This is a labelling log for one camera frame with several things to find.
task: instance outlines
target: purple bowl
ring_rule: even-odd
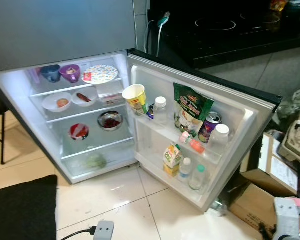
[[[81,74],[80,67],[75,64],[63,66],[62,68],[60,68],[59,73],[62,75],[62,77],[67,79],[72,84],[79,81],[80,74]]]

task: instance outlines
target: refrigerator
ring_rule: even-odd
[[[135,47],[132,0],[2,0],[0,97],[69,183],[139,162],[205,212],[262,134],[281,97],[193,70],[176,69]],[[96,65],[113,66],[118,75],[109,83],[94,86],[99,99],[91,106],[72,103],[62,112],[44,109],[42,102],[52,94],[73,95],[93,87],[81,78],[76,83],[64,78],[52,83],[37,73],[45,66],[73,64],[81,73]],[[181,132],[175,127],[173,114],[174,83],[214,100],[211,110],[219,113],[230,129],[229,142],[218,162],[179,142]],[[156,97],[166,98],[169,115],[164,127],[146,115],[136,116],[124,100],[102,103],[103,97],[120,95],[133,84],[145,87],[149,105]],[[104,131],[98,125],[98,117],[109,111],[123,116],[122,126],[115,131]],[[75,124],[89,126],[86,139],[70,138],[69,129]],[[164,151],[170,143],[179,144],[185,157],[205,166],[208,180],[200,190],[192,190],[164,172]]]

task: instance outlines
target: chair leg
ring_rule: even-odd
[[[2,114],[1,123],[1,165],[5,164],[5,123],[6,123],[6,113]]]

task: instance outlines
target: yellow cup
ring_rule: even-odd
[[[141,84],[131,85],[122,92],[122,97],[129,103],[131,108],[135,110],[137,115],[146,114],[148,112],[145,86]]]

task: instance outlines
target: white plate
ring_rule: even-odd
[[[71,94],[67,92],[59,92],[59,93],[51,94],[43,100],[42,107],[53,113],[60,113],[67,110],[70,107],[71,98],[72,98]],[[67,105],[64,105],[63,107],[58,107],[57,101],[60,99],[67,99],[69,102]]]
[[[105,84],[118,76],[114,66],[96,65],[84,71],[82,80],[87,84]]]
[[[79,98],[77,94],[82,94],[86,96],[91,101],[86,102]],[[97,90],[94,86],[89,86],[85,88],[81,88],[80,90],[76,91],[72,95],[72,102],[80,107],[89,107],[92,106],[97,101]]]

